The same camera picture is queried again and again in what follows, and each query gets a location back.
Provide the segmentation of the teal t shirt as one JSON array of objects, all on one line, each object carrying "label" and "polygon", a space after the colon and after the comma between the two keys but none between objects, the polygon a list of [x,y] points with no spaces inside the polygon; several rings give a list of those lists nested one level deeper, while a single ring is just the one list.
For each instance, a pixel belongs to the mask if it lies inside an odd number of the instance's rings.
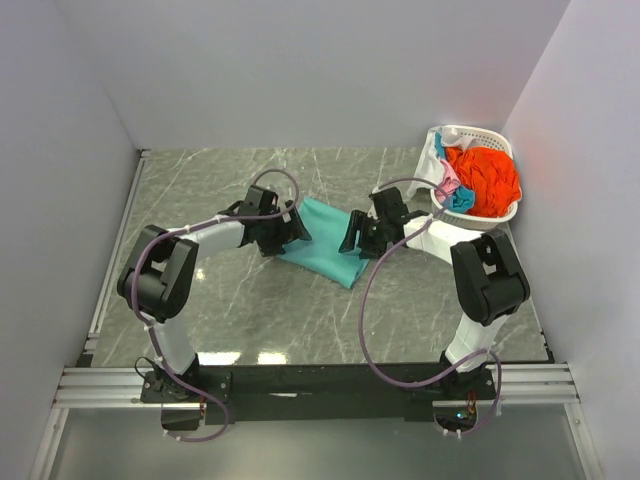
[{"label": "teal t shirt", "polygon": [[357,249],[339,252],[350,215],[311,197],[303,200],[298,212],[311,240],[298,239],[285,245],[285,253],[279,258],[351,289],[368,261],[359,257]]}]

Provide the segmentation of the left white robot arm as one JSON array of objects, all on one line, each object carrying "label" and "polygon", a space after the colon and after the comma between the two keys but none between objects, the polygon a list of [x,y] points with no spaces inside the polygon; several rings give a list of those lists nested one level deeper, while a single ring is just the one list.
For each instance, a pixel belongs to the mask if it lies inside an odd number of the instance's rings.
[{"label": "left white robot arm", "polygon": [[197,263],[222,251],[256,244],[264,257],[281,255],[311,234],[295,202],[278,205],[277,193],[251,186],[245,198],[194,226],[143,228],[117,281],[117,293],[144,324],[164,389],[176,401],[200,388],[199,360],[180,315],[189,299]]}]

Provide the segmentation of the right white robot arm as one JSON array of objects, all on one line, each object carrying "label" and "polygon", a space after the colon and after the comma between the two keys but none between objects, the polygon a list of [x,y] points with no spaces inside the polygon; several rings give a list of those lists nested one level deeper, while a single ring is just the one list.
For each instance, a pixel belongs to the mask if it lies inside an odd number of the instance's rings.
[{"label": "right white robot arm", "polygon": [[[358,248],[364,259],[374,259],[371,276],[360,301],[358,337],[372,372],[386,383],[414,389],[439,382],[440,390],[460,399],[474,386],[474,377],[488,359],[495,337],[506,321],[530,298],[530,285],[508,235],[499,230],[468,230],[438,220],[440,213],[411,212],[398,188],[369,195],[372,214],[354,210],[349,217],[341,253]],[[386,375],[374,362],[366,345],[364,319],[369,290],[384,261],[398,249],[436,257],[452,267],[462,316],[453,340],[441,355],[444,369],[421,381],[400,381]]]}]

